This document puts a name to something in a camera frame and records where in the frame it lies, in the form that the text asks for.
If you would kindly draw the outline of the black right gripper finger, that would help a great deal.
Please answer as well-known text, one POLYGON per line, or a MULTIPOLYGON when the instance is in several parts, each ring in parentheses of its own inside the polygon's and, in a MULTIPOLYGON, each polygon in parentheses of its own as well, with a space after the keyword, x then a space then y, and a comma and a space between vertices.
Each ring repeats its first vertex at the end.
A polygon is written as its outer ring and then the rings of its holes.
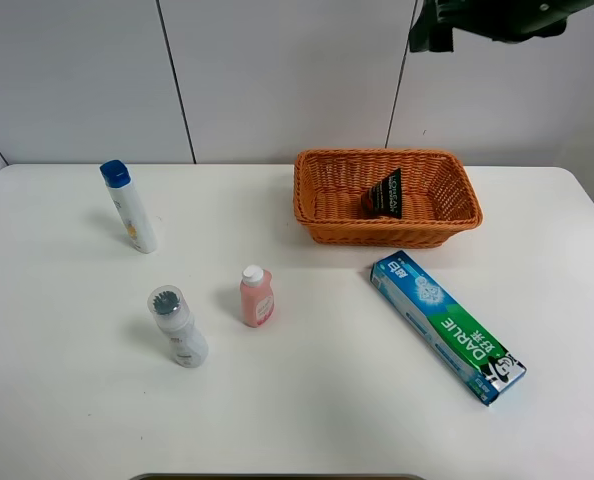
POLYGON ((409 32, 412 53, 449 53, 454 51, 453 26, 445 13, 450 1, 425 0, 421 12, 409 32))

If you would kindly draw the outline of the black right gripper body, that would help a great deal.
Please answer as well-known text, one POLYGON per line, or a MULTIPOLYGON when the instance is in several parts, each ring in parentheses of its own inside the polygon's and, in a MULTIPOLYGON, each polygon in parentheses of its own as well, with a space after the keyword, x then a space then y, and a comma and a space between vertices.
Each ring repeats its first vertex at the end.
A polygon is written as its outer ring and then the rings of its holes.
POLYGON ((437 21, 494 41, 561 35, 571 15, 594 7, 587 0, 435 1, 437 21))

